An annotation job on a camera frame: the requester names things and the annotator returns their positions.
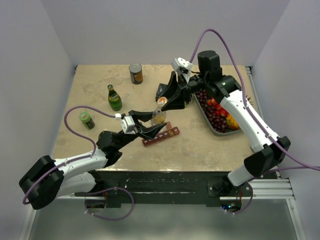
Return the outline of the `clear pill jar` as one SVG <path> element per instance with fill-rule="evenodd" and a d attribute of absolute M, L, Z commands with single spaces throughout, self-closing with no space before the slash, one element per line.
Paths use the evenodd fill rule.
<path fill-rule="evenodd" d="M 164 96 L 160 97 L 156 103 L 157 103 L 157 107 L 156 109 L 153 111 L 152 113 L 152 117 L 151 117 L 151 125 L 155 126 L 155 125 L 159 125 L 159 124 L 163 124 L 166 121 L 166 112 L 162 111 L 162 107 L 168 102 L 168 99 Z"/>

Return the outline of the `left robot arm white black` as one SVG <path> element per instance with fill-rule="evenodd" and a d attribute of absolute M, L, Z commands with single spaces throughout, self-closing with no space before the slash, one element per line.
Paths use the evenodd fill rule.
<path fill-rule="evenodd" d="M 22 203 L 39 210 L 54 199 L 71 193 L 88 192 L 99 196 L 104 184 L 94 179 L 91 171 L 114 165 L 122 156 L 123 147 L 137 138 L 152 140 L 166 126 L 160 123 L 145 127 L 144 122 L 152 118 L 152 112 L 131 110 L 128 114 L 103 114 L 120 121 L 121 131 L 102 131 L 97 141 L 84 137 L 93 144 L 89 152 L 67 158 L 53 159 L 42 156 L 20 179 L 19 186 L 24 192 Z"/>

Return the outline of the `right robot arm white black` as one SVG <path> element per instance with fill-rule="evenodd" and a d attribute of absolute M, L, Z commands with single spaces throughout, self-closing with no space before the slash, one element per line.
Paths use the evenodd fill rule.
<path fill-rule="evenodd" d="M 193 64 L 178 57 L 171 65 L 173 72 L 161 96 L 167 102 L 161 110 L 181 110 L 190 95 L 205 90 L 236 121 L 250 142 L 253 154 L 243 164 L 231 171 L 221 184 L 223 192 L 235 196 L 241 185 L 254 177 L 260 177 L 280 164 L 291 145 L 288 137 L 280 137 L 259 116 L 246 97 L 244 87 L 231 75 L 224 75 L 220 57 L 213 50 L 198 54 L 199 73 L 191 75 Z"/>

